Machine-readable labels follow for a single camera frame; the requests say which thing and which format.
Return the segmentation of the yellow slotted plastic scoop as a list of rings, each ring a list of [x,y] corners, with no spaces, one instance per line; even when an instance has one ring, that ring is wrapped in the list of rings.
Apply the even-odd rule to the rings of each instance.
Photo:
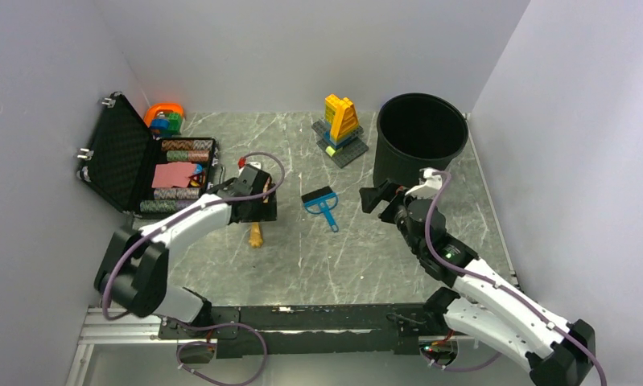
[[[271,178],[269,178],[267,180],[267,183],[264,186],[264,190],[268,191],[271,184],[272,184]],[[264,204],[268,204],[269,197],[268,196],[264,197],[262,199],[262,202]],[[261,248],[262,245],[263,245],[263,236],[262,236],[262,230],[261,230],[260,222],[253,222],[253,223],[250,224],[249,245],[250,245],[251,248]]]

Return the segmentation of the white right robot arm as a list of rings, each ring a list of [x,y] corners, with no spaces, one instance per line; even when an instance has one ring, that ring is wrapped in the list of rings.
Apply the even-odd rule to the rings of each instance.
[[[527,371],[535,385],[580,385],[595,368],[593,327],[550,312],[508,283],[447,231],[432,198],[390,181],[362,187],[360,197],[365,213],[388,203],[379,219],[396,226],[425,272],[442,283],[422,306],[430,332],[453,330],[481,341]]]

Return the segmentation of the blue hand brush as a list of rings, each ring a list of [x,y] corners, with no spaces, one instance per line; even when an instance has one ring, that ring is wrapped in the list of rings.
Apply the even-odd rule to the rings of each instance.
[[[324,216],[329,228],[338,232],[339,227],[332,215],[332,210],[339,203],[339,197],[329,186],[321,187],[301,196],[303,208],[309,214]]]

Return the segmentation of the black ribbed waste bin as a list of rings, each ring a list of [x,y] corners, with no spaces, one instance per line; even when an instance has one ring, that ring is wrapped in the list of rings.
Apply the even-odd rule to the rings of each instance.
[[[446,169],[468,142],[468,123],[451,103],[412,92],[389,99],[377,115],[373,185],[418,183],[426,167]]]

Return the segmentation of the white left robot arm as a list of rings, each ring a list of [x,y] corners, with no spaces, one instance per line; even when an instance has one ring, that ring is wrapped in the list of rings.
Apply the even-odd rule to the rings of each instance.
[[[275,220],[279,185],[269,173],[247,164],[238,176],[175,214],[139,229],[119,228],[94,278],[103,308],[116,303],[139,318],[155,314],[177,319],[190,337],[205,335],[212,323],[211,304],[194,291],[169,285],[171,260],[230,224]]]

